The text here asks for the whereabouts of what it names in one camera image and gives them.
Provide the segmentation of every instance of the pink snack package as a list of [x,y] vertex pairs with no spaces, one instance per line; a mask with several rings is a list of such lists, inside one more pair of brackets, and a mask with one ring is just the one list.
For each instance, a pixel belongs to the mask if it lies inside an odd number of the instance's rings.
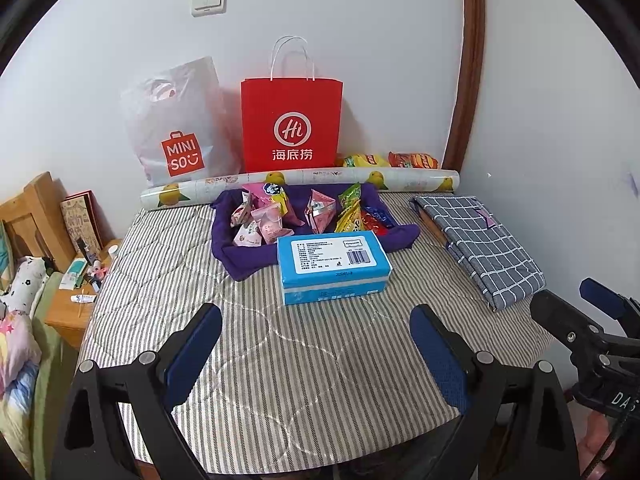
[[271,203],[260,209],[251,211],[251,216],[258,224],[258,229],[268,244],[273,244],[281,236],[291,236],[291,229],[283,229],[282,216],[280,214],[280,205]]
[[305,219],[312,231],[317,235],[324,233],[334,216],[335,199],[312,189],[311,198],[305,209]]
[[305,224],[296,216],[296,212],[293,211],[289,198],[284,192],[282,186],[279,186],[278,184],[271,184],[270,182],[255,182],[254,184],[244,184],[242,187],[257,198],[258,207],[266,206],[270,203],[279,204],[283,222],[295,226]]
[[262,237],[255,220],[240,226],[240,230],[234,238],[234,245],[239,247],[259,247],[262,245]]
[[247,219],[251,218],[251,204],[253,201],[254,197],[251,193],[242,192],[242,204],[231,213],[231,227],[242,225]]

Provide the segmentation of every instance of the barcode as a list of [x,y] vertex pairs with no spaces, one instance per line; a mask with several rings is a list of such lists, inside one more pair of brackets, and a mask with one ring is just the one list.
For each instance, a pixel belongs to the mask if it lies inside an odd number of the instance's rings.
[[369,260],[369,254],[367,251],[348,251],[347,256],[349,257],[349,263],[353,264],[368,264],[371,260]]

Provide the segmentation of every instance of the blue gripper pad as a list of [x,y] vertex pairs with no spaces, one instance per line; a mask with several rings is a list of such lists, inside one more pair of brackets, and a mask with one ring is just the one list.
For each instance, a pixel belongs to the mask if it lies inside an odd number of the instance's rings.
[[625,315],[625,300],[593,278],[582,280],[580,296],[613,319]]
[[164,391],[167,411],[187,400],[221,332],[222,314],[212,304],[167,368]]
[[411,311],[409,330],[444,400],[450,406],[455,406],[461,414],[465,413],[470,406],[466,394],[466,375],[444,339],[419,307]]

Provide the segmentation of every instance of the white wall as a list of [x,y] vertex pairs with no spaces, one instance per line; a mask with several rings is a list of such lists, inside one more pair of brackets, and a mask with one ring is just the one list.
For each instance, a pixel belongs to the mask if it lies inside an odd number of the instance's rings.
[[[478,111],[461,191],[483,200],[530,251],[550,290],[581,300],[591,276],[640,297],[640,90],[573,0],[487,0]],[[566,351],[547,357],[574,382]]]
[[239,83],[268,74],[283,34],[305,36],[319,75],[344,82],[343,150],[442,159],[462,0],[227,0],[225,14],[200,18],[190,0],[60,0],[0,77],[0,200],[49,170],[69,193],[93,189],[123,235],[145,181],[122,129],[120,91],[210,55],[238,134]]

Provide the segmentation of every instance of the shopping bag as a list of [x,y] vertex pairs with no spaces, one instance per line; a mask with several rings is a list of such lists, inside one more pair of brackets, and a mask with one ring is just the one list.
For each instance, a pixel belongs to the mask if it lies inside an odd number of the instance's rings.
[[241,83],[242,142],[248,172],[333,166],[338,149],[342,82],[309,77],[273,77],[283,36],[273,47],[271,75]]
[[210,57],[158,74],[123,92],[120,103],[150,187],[240,170]]

